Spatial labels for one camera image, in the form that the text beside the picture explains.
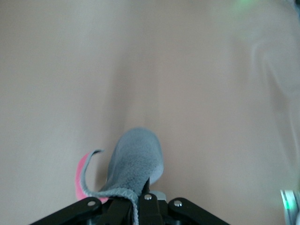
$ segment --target pink fabric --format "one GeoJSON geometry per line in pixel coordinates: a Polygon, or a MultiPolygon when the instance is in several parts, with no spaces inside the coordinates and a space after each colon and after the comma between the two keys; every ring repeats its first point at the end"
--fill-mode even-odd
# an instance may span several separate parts
{"type": "MultiPolygon", "coordinates": [[[[86,162],[87,157],[89,156],[90,152],[85,154],[85,156],[82,157],[82,159],[80,159],[78,165],[77,165],[77,169],[76,169],[76,175],[75,175],[75,193],[76,193],[76,198],[78,200],[82,200],[86,197],[89,197],[82,188],[81,185],[81,173],[83,171],[83,167],[84,164],[86,162]]],[[[108,198],[99,198],[99,200],[101,201],[101,203],[105,203],[107,202],[108,198]]]]}

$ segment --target beige surface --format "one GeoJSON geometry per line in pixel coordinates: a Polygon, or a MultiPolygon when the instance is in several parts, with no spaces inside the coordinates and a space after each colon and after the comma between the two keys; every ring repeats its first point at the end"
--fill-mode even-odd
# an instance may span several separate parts
{"type": "Polygon", "coordinates": [[[0,1],[0,224],[100,188],[116,141],[159,137],[152,189],[232,225],[282,225],[299,187],[300,27],[280,0],[0,1]]]}

